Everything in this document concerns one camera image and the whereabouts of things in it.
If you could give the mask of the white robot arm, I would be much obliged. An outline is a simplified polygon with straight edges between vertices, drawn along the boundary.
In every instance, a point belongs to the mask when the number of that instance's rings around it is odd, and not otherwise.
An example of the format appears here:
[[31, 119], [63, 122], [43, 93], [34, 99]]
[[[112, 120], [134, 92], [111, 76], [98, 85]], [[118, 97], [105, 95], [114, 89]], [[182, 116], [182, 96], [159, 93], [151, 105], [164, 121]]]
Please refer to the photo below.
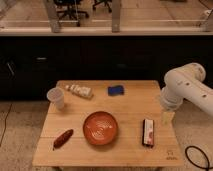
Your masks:
[[199, 63], [189, 63], [169, 70], [164, 76], [159, 102], [165, 111], [175, 111], [184, 99], [213, 116], [213, 88], [203, 83], [205, 68]]

